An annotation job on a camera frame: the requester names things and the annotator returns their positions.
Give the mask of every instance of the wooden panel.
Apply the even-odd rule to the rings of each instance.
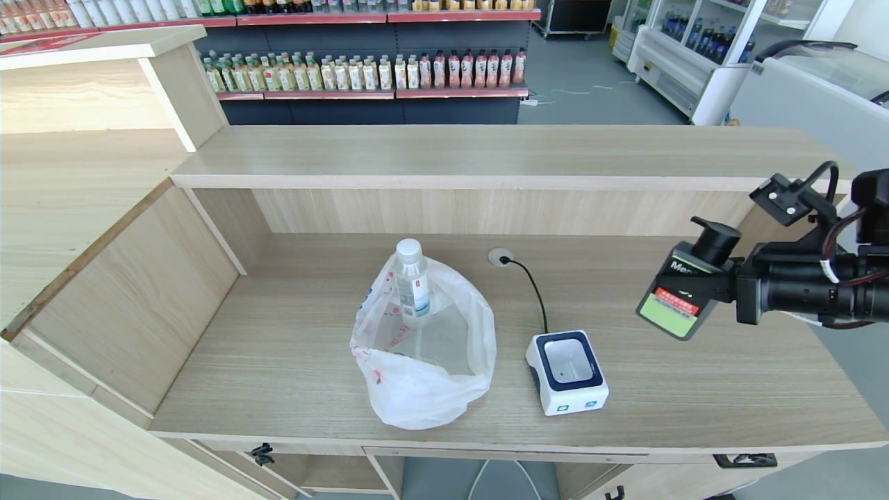
[[[154,202],[152,190],[187,153],[175,133],[162,130],[26,133],[2,141],[0,327],[16,323],[4,332],[9,338]]]
[[[418,456],[431,458],[468,458],[471,460],[522,460],[526,462],[566,462],[584,464],[635,464],[645,455],[608,455],[599,453],[535,453],[531,451],[491,451],[483,449],[377,448],[364,449],[374,456]]]
[[[170,189],[28,328],[151,415],[235,279],[194,207]]]
[[[271,234],[256,198],[249,190],[195,190],[195,196],[249,272]]]
[[[194,45],[185,44],[158,57],[139,59],[139,65],[186,151],[197,151],[213,134],[228,126],[216,93],[197,60]]]
[[[172,128],[136,60],[3,72],[3,134]]]
[[[574,500],[585,495],[585,492],[593,487],[608,472],[626,466],[617,464],[561,464],[556,463],[556,478],[558,479],[558,492],[562,500]]]
[[[0,472],[114,489],[135,498],[270,498],[91,399],[15,392],[2,396]]]
[[[373,469],[395,500],[401,500],[401,486],[404,482],[404,458],[402,456],[368,455]]]
[[[315,491],[388,493],[371,463],[362,456],[309,456],[302,486]]]
[[[276,233],[697,236],[693,215],[736,224],[744,193],[544,190],[254,190]]]
[[[282,148],[311,144],[311,148]],[[706,190],[854,168],[798,130],[613,125],[233,126],[174,173],[191,188]],[[827,181],[816,187],[826,187]]]
[[[720,304],[690,342],[678,342],[637,317],[675,238],[422,236],[424,254],[460,272],[491,305],[497,368],[487,394],[453,423],[387,426],[367,403],[348,336],[400,238],[274,235],[257,269],[232,287],[150,429],[201,432],[199,439],[605,454],[868,448],[889,438],[804,323],[771,313],[759,327],[739,325]],[[589,332],[611,387],[602,410],[543,415],[525,363],[529,339],[542,330],[539,306],[519,268],[487,261],[496,246],[533,273],[551,331]]]
[[[720,469],[710,464],[636,464],[616,477],[592,488],[582,500],[602,500],[605,493],[617,496],[622,485],[627,499],[657,498],[659,500],[689,500],[709,498],[732,491],[752,481],[785,469],[796,462],[778,458],[778,467],[756,469]]]

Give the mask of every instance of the white plastic bag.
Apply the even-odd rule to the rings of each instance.
[[[371,406],[389,425],[415,431],[453,422],[491,386],[497,342],[485,298],[459,272],[428,260],[430,312],[401,319],[392,255],[358,308],[350,346]]]

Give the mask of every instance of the black cable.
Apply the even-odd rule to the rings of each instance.
[[[510,259],[506,255],[503,255],[500,258],[500,261],[504,264],[513,263],[516,266],[525,270],[525,274],[527,274],[528,279],[531,280],[531,286],[534,287],[534,293],[537,294],[537,301],[541,303],[541,313],[543,314],[543,333],[548,334],[549,333],[549,324],[547,323],[547,308],[543,307],[543,299],[541,298],[541,291],[537,289],[537,283],[534,282],[534,277],[531,276],[531,272],[528,270],[528,268],[525,267],[524,264],[522,264],[519,261],[514,261],[514,260]]]

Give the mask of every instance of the wire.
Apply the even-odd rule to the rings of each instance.
[[[534,293],[537,294],[537,301],[541,303],[541,313],[543,314],[543,333],[544,333],[544,334],[548,334],[548,333],[549,333],[549,323],[547,322],[547,308],[543,306],[543,299],[541,298],[541,291],[537,288],[537,283],[534,282],[534,277],[531,276],[531,272],[528,270],[528,268],[525,267],[524,264],[522,264],[522,263],[519,262],[519,261],[514,261],[514,260],[510,259],[510,258],[507,257],[506,255],[503,255],[503,256],[500,258],[500,260],[501,260],[501,262],[503,262],[504,264],[513,263],[513,264],[515,264],[516,266],[518,266],[518,267],[520,267],[520,268],[522,268],[522,269],[525,270],[525,274],[527,274],[527,275],[528,275],[528,279],[531,280],[531,286],[534,287]]]
[[[469,496],[466,497],[466,500],[472,500],[472,495],[476,492],[476,486],[478,486],[478,480],[482,478],[482,472],[488,467],[490,460],[485,460],[485,463],[482,464],[482,468],[478,470],[478,474],[476,474],[476,478],[472,481],[472,488],[469,489]],[[541,496],[541,492],[537,490],[537,485],[534,484],[534,480],[531,479],[531,474],[528,473],[528,470],[525,469],[525,466],[522,465],[518,460],[513,460],[513,464],[518,465],[518,468],[522,470],[522,473],[528,479],[528,484],[531,485],[531,489],[534,490],[534,495],[537,496],[537,500],[543,500]]]

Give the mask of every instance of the shelf board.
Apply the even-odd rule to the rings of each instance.
[[[527,97],[528,87],[511,86],[510,88],[469,88],[469,89],[405,89],[397,90],[398,99],[448,99],[453,97]]]
[[[304,101],[326,99],[335,101],[388,101],[395,99],[393,91],[304,91],[304,92],[266,92],[266,101]]]
[[[54,36],[73,36],[84,33],[96,33],[98,28],[72,28],[72,29],[44,29],[43,31],[29,31],[28,33],[16,33],[0,37],[0,43],[22,42],[25,40],[39,40],[40,38],[52,38]]]
[[[464,20],[540,20],[541,10],[389,12],[389,22],[442,22]]]
[[[773,16],[771,14],[763,13],[760,16],[761,20],[766,22],[771,22],[772,24],[777,24],[778,26],[783,26],[784,28],[793,28],[793,29],[806,29],[809,27],[811,23],[808,20],[793,20],[793,19],[782,19],[778,16]]]
[[[733,11],[738,11],[738,12],[746,12],[747,11],[746,6],[734,4],[732,2],[729,2],[728,0],[709,0],[709,1],[712,4],[721,5],[721,6],[725,7],[726,9],[732,9]]]
[[[220,101],[262,101],[262,92],[218,92],[216,97]]]
[[[237,16],[238,26],[276,26],[286,24],[373,24],[386,22],[385,13],[369,14],[260,14]]]
[[[236,25],[235,16],[219,16],[196,19],[160,20],[157,22],[141,22],[138,24],[122,24],[120,26],[106,26],[105,28],[99,28],[99,31],[121,31],[124,29],[161,28],[162,26],[188,26],[193,24],[200,24],[206,28],[224,28],[226,26]]]

